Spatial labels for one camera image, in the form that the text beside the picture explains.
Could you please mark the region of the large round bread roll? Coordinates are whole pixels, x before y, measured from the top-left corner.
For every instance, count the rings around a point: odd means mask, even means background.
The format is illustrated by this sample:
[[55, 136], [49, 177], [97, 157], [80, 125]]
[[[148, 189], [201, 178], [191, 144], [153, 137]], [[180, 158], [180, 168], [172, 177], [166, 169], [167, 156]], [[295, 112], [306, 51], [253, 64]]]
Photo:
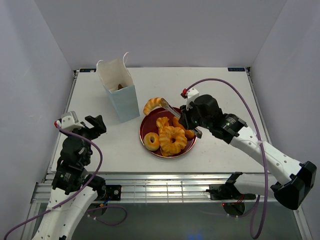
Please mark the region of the large round bread roll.
[[174, 127], [181, 128], [184, 131], [185, 137], [188, 140], [193, 139], [195, 137], [195, 133], [192, 130], [185, 129], [183, 125], [179, 123], [179, 119], [176, 116], [172, 118], [172, 123]]

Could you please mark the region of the metal serving tongs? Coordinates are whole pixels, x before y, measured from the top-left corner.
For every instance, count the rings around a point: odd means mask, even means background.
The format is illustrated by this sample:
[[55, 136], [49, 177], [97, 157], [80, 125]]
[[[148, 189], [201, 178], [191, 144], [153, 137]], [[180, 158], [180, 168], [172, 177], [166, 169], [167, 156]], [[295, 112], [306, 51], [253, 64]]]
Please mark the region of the metal serving tongs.
[[[169, 103], [168, 103], [164, 98], [161, 98], [161, 99], [160, 99], [160, 105], [161, 105], [164, 109], [166, 109], [166, 110], [168, 110], [170, 113], [172, 113], [175, 117], [177, 117], [178, 119], [180, 119], [181, 114], [180, 114], [178, 111], [176, 111], [172, 106], [170, 106]], [[198, 130], [197, 128], [195, 128], [194, 130], [191, 130], [191, 131], [195, 134], [195, 136], [196, 136], [197, 138], [199, 138], [199, 139], [202, 138], [203, 133], [202, 133], [200, 130]]]

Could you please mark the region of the golden croissant bread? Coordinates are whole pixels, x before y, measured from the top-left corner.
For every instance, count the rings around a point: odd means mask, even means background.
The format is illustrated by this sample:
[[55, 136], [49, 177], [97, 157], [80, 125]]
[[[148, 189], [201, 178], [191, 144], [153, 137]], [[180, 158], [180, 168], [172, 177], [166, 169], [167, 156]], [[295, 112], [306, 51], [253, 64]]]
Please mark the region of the golden croissant bread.
[[150, 112], [157, 108], [157, 107], [161, 107], [162, 103], [162, 98], [161, 97], [155, 97], [155, 98], [151, 98], [148, 100], [148, 102], [145, 104], [144, 108], [143, 108], [143, 113], [145, 116], [149, 115]]

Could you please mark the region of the small glazed donut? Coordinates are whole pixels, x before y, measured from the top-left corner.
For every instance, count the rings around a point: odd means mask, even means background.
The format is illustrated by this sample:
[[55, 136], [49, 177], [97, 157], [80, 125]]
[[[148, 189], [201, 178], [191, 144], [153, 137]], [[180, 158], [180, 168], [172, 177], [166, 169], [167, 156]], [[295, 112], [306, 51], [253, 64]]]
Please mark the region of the small glazed donut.
[[156, 151], [160, 148], [159, 135], [149, 132], [144, 136], [144, 145], [149, 151]]

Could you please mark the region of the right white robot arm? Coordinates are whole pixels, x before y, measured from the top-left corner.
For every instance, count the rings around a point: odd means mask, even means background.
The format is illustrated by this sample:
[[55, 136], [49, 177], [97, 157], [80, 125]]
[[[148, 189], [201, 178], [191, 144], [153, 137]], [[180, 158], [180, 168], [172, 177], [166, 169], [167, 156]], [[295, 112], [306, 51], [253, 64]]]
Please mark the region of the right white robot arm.
[[272, 177], [259, 181], [255, 176], [236, 172], [225, 183], [226, 194], [237, 199], [242, 194], [273, 197], [284, 207], [297, 210], [316, 179], [317, 167], [311, 161], [300, 162], [260, 140], [257, 131], [232, 113], [223, 113], [218, 102], [209, 94], [197, 91], [182, 94], [186, 104], [180, 107], [179, 123], [187, 130], [207, 129], [215, 138], [241, 150]]

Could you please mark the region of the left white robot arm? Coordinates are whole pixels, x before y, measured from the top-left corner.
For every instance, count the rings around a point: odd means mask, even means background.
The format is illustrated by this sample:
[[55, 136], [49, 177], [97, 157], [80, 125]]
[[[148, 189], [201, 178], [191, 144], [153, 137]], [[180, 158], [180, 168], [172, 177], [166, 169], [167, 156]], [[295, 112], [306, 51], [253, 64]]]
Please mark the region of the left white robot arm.
[[103, 117], [86, 116], [80, 122], [74, 111], [55, 122], [66, 136], [57, 161], [46, 214], [33, 237], [35, 240], [70, 240], [81, 218], [94, 200], [106, 195], [106, 182], [85, 169], [91, 163], [92, 141], [107, 132]]

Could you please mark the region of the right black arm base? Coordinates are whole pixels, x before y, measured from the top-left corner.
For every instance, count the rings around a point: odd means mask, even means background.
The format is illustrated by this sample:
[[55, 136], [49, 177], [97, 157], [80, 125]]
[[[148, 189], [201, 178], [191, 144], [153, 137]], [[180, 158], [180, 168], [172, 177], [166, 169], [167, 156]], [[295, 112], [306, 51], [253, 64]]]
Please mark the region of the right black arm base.
[[235, 186], [226, 184], [210, 184], [205, 190], [210, 195], [211, 200], [255, 200], [256, 195], [251, 193], [240, 193]]

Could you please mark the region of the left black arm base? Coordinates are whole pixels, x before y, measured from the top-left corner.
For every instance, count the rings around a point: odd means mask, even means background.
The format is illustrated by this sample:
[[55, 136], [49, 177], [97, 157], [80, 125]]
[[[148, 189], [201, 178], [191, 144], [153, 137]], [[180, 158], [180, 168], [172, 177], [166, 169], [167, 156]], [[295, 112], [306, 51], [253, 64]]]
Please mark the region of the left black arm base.
[[96, 201], [120, 201], [122, 194], [121, 185], [104, 185], [97, 191]]

